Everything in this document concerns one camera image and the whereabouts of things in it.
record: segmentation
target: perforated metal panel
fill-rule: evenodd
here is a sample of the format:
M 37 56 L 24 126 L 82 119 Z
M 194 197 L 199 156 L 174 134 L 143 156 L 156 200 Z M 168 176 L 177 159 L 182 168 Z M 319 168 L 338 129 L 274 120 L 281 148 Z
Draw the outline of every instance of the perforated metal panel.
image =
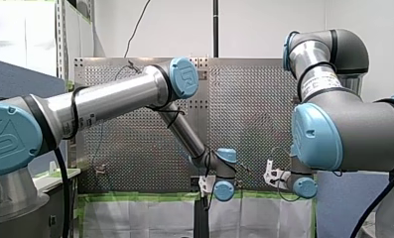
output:
M 266 161 L 284 169 L 289 163 L 291 112 L 296 80 L 279 59 L 209 59 L 209 140 L 212 148 L 230 147 L 250 174 L 237 177 L 249 189 L 267 188 Z
M 138 68 L 169 59 L 131 59 Z M 96 85 L 136 74 L 126 59 L 78 59 L 75 85 Z M 188 102 L 176 102 L 188 115 Z M 77 164 L 80 192 L 189 191 L 187 154 L 157 112 L 143 108 L 81 132 Z
M 139 68 L 165 60 L 168 59 L 131 59 Z M 239 162 L 251 170 L 250 174 L 238 170 L 245 188 L 267 188 L 262 175 L 271 149 L 289 150 L 291 144 L 296 80 L 281 70 L 280 59 L 193 61 L 200 75 L 198 93 L 177 103 L 187 112 L 190 124 L 204 142 L 213 149 L 236 149 Z M 127 59 L 78 59 L 75 85 L 114 80 L 127 63 Z M 134 70 L 123 67 L 118 78 L 132 74 Z M 76 163 L 83 168 L 80 192 L 188 191 L 190 175 L 196 174 L 189 167 L 187 153 L 160 116 L 148 109 L 105 122 L 76 138 Z M 273 156 L 275 167 L 289 164 L 288 156 L 281 150 Z

